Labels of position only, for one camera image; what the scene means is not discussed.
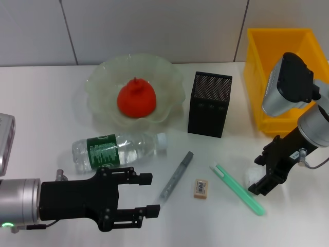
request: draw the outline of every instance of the gray marker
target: gray marker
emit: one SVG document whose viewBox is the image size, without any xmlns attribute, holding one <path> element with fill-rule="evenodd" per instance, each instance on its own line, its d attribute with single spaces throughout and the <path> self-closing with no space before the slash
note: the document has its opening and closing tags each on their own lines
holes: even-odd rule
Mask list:
<svg viewBox="0 0 329 247">
<path fill-rule="evenodd" d="M 162 203 L 165 202 L 168 199 L 168 197 L 170 196 L 171 192 L 174 190 L 176 184 L 178 183 L 178 181 L 180 180 L 181 176 L 185 172 L 187 166 L 191 162 L 192 157 L 193 157 L 193 153 L 192 152 L 188 152 L 187 155 L 185 156 L 185 158 L 183 159 L 183 161 L 177 167 L 177 169 L 174 172 L 174 174 L 171 176 L 171 178 L 168 181 L 167 185 L 165 186 L 165 188 L 163 189 L 163 191 L 160 194 L 159 199 L 160 199 L 160 201 Z"/>
</svg>

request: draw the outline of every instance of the white table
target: white table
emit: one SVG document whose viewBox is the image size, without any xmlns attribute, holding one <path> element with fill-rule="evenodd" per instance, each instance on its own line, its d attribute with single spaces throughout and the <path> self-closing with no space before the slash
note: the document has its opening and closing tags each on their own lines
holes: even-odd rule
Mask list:
<svg viewBox="0 0 329 247">
<path fill-rule="evenodd" d="M 283 185 L 257 200 L 267 214 L 256 216 L 210 169 L 214 160 L 243 181 L 245 169 L 271 141 L 255 129 L 243 83 L 244 63 L 181 64 L 186 100 L 182 109 L 151 131 L 166 131 L 166 157 L 135 166 L 151 172 L 151 186 L 119 186 L 119 208 L 152 204 L 188 151 L 194 158 L 159 218 L 144 220 L 141 229 L 102 233 L 89 219 L 62 220 L 47 230 L 12 234 L 0 229 L 1 246 L 328 246 L 329 165 L 318 170 L 295 166 Z M 16 117 L 16 136 L 6 179 L 53 181 L 58 168 L 70 180 L 76 175 L 72 142 L 116 133 L 99 124 L 86 107 L 83 85 L 95 66 L 0 68 L 0 112 Z M 222 138 L 187 133 L 190 94 L 196 71 L 233 76 L 231 100 Z M 327 158 L 318 149 L 308 160 Z M 208 198 L 193 198 L 195 179 L 209 181 Z"/>
</svg>

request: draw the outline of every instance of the robotic arm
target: robotic arm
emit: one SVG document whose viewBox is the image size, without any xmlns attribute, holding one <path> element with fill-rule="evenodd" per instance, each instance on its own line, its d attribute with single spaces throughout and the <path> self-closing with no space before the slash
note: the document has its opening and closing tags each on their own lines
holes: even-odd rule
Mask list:
<svg viewBox="0 0 329 247">
<path fill-rule="evenodd" d="M 266 175 L 249 191 L 267 195 L 287 180 L 289 171 L 302 156 L 329 146 L 329 87 L 313 79 L 313 72 L 300 57 L 285 53 L 270 74 L 263 111 L 276 117 L 292 108 L 303 108 L 312 100 L 316 104 L 300 116 L 298 126 L 284 138 L 277 135 L 255 159 L 256 164 L 266 165 Z"/>
<path fill-rule="evenodd" d="M 0 176 L 6 173 L 14 134 L 14 117 L 0 114 Z M 100 167 L 88 180 L 68 181 L 63 170 L 57 171 L 56 181 L 42 184 L 40 179 L 0 180 L 0 226 L 16 233 L 45 229 L 63 219 L 89 218 L 102 232 L 141 228 L 144 217 L 158 217 L 160 205 L 118 209 L 118 185 L 150 185 L 152 177 L 137 175 L 133 167 Z M 46 225 L 39 220 L 54 222 Z"/>
</svg>

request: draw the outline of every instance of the yellow plastic bin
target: yellow plastic bin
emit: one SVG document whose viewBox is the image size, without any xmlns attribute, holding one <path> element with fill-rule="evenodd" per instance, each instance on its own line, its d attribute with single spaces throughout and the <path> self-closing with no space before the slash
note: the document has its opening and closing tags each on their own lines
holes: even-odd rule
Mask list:
<svg viewBox="0 0 329 247">
<path fill-rule="evenodd" d="M 262 110 L 262 101 L 274 65 L 285 52 L 293 52 L 314 72 L 314 79 L 329 83 L 328 62 L 308 28 L 249 28 L 248 40 L 243 75 L 255 122 L 265 134 L 283 137 L 297 126 L 299 116 L 314 103 L 279 117 L 267 116 Z"/>
</svg>

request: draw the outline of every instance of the glass bowl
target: glass bowl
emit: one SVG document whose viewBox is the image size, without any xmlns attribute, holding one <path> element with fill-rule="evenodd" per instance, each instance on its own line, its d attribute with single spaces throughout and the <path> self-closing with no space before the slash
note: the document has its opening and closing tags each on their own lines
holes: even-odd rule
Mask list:
<svg viewBox="0 0 329 247">
<path fill-rule="evenodd" d="M 134 77 L 148 81 L 156 94 L 156 109 L 143 118 L 127 117 L 117 106 L 120 90 Z M 129 54 L 98 65 L 87 80 L 85 90 L 89 96 L 88 106 L 95 115 L 129 127 L 136 122 L 164 121 L 172 106 L 185 100 L 182 81 L 182 74 L 168 60 L 150 54 Z"/>
</svg>

